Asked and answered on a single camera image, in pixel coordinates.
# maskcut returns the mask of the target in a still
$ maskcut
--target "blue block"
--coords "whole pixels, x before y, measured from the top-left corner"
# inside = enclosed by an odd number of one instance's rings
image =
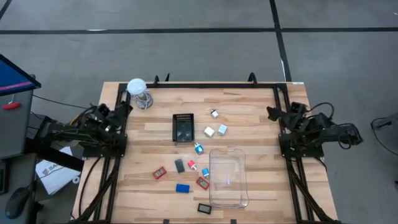
[[[175,188],[176,192],[181,192],[181,193],[189,193],[189,185],[185,184],[177,184],[177,187]]]

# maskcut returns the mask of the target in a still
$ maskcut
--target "transparent plastic bin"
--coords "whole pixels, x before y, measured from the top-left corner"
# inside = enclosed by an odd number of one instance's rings
[[[249,204],[246,154],[241,149],[210,152],[210,203],[218,208],[244,208]]]

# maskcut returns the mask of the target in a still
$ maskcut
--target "computer mouse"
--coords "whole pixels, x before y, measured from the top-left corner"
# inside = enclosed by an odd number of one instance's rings
[[[29,198],[29,193],[27,187],[20,187],[12,193],[6,205],[6,216],[8,218],[13,219],[21,215]]]

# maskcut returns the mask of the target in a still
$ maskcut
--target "red handle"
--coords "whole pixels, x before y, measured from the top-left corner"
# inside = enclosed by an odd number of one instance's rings
[[[12,109],[15,109],[15,108],[19,107],[20,105],[21,105],[20,103],[10,103],[10,104],[7,104],[7,105],[3,105],[2,108],[4,110],[12,110]]]

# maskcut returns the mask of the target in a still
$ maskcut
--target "wooden tabletop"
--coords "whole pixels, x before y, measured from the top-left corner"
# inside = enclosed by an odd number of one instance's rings
[[[118,82],[104,83],[100,103],[114,107]],[[305,86],[288,83],[290,101],[308,104]],[[268,88],[152,88],[154,104],[148,110],[134,107],[129,115],[126,133],[128,145],[121,160],[112,223],[295,223],[292,196],[285,159],[280,155],[278,122],[267,119],[267,106],[275,106],[274,94]],[[220,117],[214,119],[210,111]],[[195,114],[195,141],[204,147],[198,156],[193,144],[172,142],[172,115]],[[227,125],[224,136],[205,136],[209,126],[217,130]],[[196,180],[198,171],[190,170],[187,159],[195,158],[198,167],[209,166],[212,149],[241,149],[246,153],[246,178],[249,205],[246,208],[213,208],[211,215],[197,212],[198,204],[209,203],[209,190]],[[178,174],[174,160],[184,161],[185,172]],[[78,201],[88,170],[96,159],[85,162],[73,214],[78,215]],[[322,209],[337,218],[325,168],[315,159],[303,160],[308,188]],[[98,191],[103,159],[93,169],[83,196],[86,208]],[[167,174],[155,180],[152,173],[165,167]],[[176,184],[188,184],[189,194],[176,193]],[[303,218],[304,203],[301,194]],[[104,218],[108,196],[104,197]]]

